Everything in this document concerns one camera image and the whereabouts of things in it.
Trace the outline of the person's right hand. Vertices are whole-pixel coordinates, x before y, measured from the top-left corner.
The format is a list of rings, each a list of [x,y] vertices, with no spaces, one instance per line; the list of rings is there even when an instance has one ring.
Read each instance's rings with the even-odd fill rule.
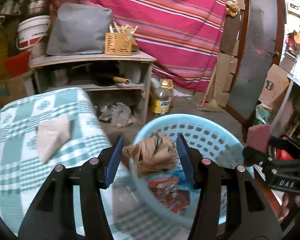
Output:
[[[282,204],[279,212],[279,222],[281,223],[292,210],[292,207],[297,206],[300,209],[300,195],[292,192],[285,192],[282,197]]]

